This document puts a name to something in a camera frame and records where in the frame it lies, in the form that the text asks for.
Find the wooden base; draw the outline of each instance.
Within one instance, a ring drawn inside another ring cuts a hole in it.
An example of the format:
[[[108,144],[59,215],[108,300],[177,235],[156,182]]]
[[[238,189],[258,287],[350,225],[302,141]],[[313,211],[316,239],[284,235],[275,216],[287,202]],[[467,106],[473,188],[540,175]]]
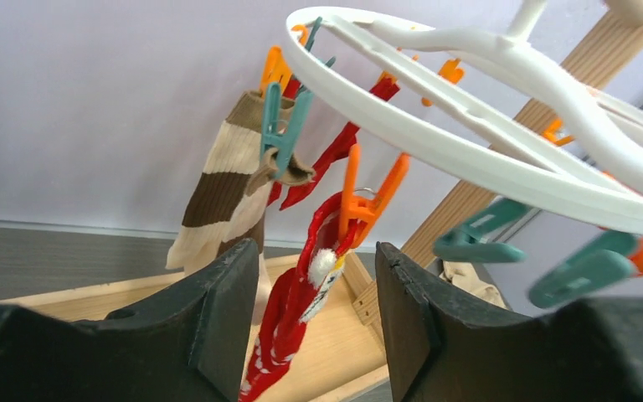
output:
[[[266,261],[274,281],[295,266],[298,255]],[[353,302],[371,283],[363,265],[351,253],[344,281],[334,285],[329,300],[311,320],[290,372],[265,392],[260,402],[339,402],[388,379],[383,342],[373,327],[358,319]],[[87,286],[34,296],[1,300],[19,304],[61,320],[101,320],[108,312],[138,302],[183,278],[183,273]],[[259,327],[250,329],[248,355]]]

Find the wooden slat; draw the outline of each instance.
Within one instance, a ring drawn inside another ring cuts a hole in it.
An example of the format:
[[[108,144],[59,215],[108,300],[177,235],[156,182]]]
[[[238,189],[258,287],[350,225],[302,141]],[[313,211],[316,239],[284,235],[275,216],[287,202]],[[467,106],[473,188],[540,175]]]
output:
[[[346,255],[343,278],[351,288],[354,297],[358,297],[373,282],[361,259],[353,251]]]
[[[576,80],[594,88],[604,88],[643,49],[643,25],[629,27],[612,12],[607,12],[561,64]],[[555,118],[551,109],[530,100],[515,120],[535,132],[541,132]],[[485,208],[496,194],[460,181],[410,236],[401,250],[421,266],[429,265],[435,256],[432,244],[448,229]],[[372,283],[357,298],[359,318],[378,317],[378,294]]]

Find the drying rack frame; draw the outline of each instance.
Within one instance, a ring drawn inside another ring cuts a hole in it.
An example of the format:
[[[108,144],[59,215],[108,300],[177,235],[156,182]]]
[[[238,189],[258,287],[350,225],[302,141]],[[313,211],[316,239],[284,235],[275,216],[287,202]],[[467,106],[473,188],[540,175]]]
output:
[[[604,88],[643,49],[643,25],[622,23],[608,11],[561,64],[577,80]],[[541,132],[555,118],[545,105],[530,100],[515,120]],[[413,233],[401,250],[419,265],[433,262],[437,237],[485,208],[496,195],[460,181]],[[266,260],[270,278],[295,266],[299,255]],[[102,319],[108,312],[137,302],[180,280],[183,273],[107,283],[1,300],[64,320]],[[354,253],[346,258],[327,306],[312,320],[291,371],[260,402],[349,401],[388,379],[383,329],[375,281]],[[251,343],[257,327],[250,331]]]

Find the floor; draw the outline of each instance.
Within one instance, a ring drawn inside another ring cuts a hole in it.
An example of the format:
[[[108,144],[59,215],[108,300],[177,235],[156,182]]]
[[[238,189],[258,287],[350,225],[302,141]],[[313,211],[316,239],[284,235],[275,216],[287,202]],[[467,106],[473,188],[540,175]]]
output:
[[[73,287],[156,276],[172,240],[0,227],[0,300]],[[299,250],[266,248],[265,256]],[[373,267],[372,254],[360,254]],[[354,402],[391,402],[389,383]]]

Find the brown striped sock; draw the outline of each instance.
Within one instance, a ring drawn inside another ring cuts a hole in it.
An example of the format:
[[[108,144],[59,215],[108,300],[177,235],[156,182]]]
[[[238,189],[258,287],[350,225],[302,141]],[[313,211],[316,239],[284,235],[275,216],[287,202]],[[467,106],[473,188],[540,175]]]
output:
[[[272,287],[265,268],[263,239],[265,207],[277,171],[274,148],[260,162],[263,105],[259,91],[245,92],[221,125],[167,256],[167,269],[183,266],[185,274],[190,275],[242,239],[255,240],[260,251],[260,280],[254,324],[262,318]],[[293,107],[293,100],[283,98],[280,119],[288,121]],[[313,175],[313,169],[293,156],[280,181],[302,185]]]

